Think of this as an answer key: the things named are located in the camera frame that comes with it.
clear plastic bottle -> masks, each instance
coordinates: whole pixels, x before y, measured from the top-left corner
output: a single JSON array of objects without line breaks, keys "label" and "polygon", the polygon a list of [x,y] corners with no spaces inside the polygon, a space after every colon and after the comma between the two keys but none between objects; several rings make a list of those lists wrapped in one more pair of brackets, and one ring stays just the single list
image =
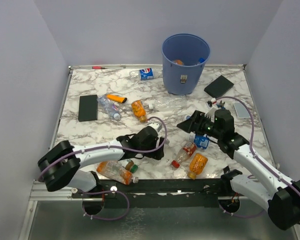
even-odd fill
[{"label": "clear plastic bottle", "polygon": [[171,165],[174,166],[176,169],[180,167],[180,164],[184,161],[188,160],[192,154],[196,151],[197,146],[193,143],[188,141],[183,148],[181,148],[176,155],[175,160],[171,162]]},{"label": "clear plastic bottle", "polygon": [[145,68],[140,70],[133,70],[129,72],[131,80],[149,80],[162,78],[162,69],[160,68]]},{"label": "clear plastic bottle", "polygon": [[121,119],[121,115],[119,113],[116,105],[107,98],[106,95],[103,95],[98,98],[99,104],[104,108],[105,112],[115,120],[119,121]]},{"label": "clear plastic bottle", "polygon": [[141,100],[131,103],[133,114],[139,119],[140,123],[147,122],[146,110],[142,105]]},{"label": "clear plastic bottle", "polygon": [[122,167],[124,167],[126,170],[128,170],[130,173],[135,173],[138,170],[138,166],[135,165],[134,161],[130,159],[124,159],[121,161],[118,161],[118,163],[121,164]]},{"label": "clear plastic bottle", "polygon": [[103,161],[99,164],[96,171],[106,178],[116,180],[125,185],[139,181],[138,177],[133,176],[131,172],[126,170],[117,161]]},{"label": "clear plastic bottle", "polygon": [[161,112],[181,109],[187,105],[187,99],[184,95],[181,96],[166,96],[156,99],[154,103],[149,104],[149,109],[158,110]]},{"label": "clear plastic bottle", "polygon": [[188,177],[195,180],[197,175],[202,173],[207,162],[208,162],[208,158],[202,156],[200,153],[197,153],[189,165],[189,172],[187,174]]}]

gray wall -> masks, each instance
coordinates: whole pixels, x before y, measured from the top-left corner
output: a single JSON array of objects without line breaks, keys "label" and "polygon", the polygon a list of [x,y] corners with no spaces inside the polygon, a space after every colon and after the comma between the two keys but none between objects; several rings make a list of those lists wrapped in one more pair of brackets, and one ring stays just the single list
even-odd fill
[{"label": "gray wall", "polygon": [[211,45],[210,64],[246,64],[282,0],[34,0],[70,65],[161,64],[168,36]]},{"label": "gray wall", "polygon": [[0,240],[18,239],[68,68],[32,0],[0,0]]},{"label": "gray wall", "polygon": [[247,65],[274,160],[300,179],[300,0],[284,0]]}]

orange juice bottle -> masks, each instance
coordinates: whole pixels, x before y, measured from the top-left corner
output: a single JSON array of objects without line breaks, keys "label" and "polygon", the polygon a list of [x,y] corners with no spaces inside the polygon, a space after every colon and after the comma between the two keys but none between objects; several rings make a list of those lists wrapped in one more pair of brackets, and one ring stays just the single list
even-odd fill
[{"label": "orange juice bottle", "polygon": [[106,178],[116,180],[125,185],[139,181],[138,177],[133,176],[131,172],[117,161],[103,161],[99,164],[96,171]]},{"label": "orange juice bottle", "polygon": [[134,101],[131,107],[133,114],[139,119],[140,123],[147,122],[146,110],[140,100]]},{"label": "orange juice bottle", "polygon": [[189,165],[189,172],[187,174],[188,177],[195,180],[197,175],[202,173],[207,162],[208,162],[208,158],[202,156],[200,153],[197,153]]}]

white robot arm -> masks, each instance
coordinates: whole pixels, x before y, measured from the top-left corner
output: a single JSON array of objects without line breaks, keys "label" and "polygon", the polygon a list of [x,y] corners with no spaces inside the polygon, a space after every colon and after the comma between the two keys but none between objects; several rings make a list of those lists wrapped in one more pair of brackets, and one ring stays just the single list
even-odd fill
[{"label": "white robot arm", "polygon": [[242,194],[268,212],[272,222],[286,230],[300,222],[300,180],[293,181],[282,174],[251,146],[248,140],[235,132],[234,118],[230,111],[218,109],[214,122],[200,111],[177,125],[181,130],[217,139],[220,149],[248,169],[258,182],[238,170],[221,176],[225,191]]}]

screw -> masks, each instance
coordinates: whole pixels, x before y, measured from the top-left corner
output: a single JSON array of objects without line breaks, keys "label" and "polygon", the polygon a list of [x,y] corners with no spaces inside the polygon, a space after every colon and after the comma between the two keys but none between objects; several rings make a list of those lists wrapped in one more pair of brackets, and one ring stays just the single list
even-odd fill
[{"label": "screw", "polygon": [[76,193],[78,192],[78,189],[77,189],[77,188],[71,188],[71,192],[72,192],[73,194],[76,194]]}]

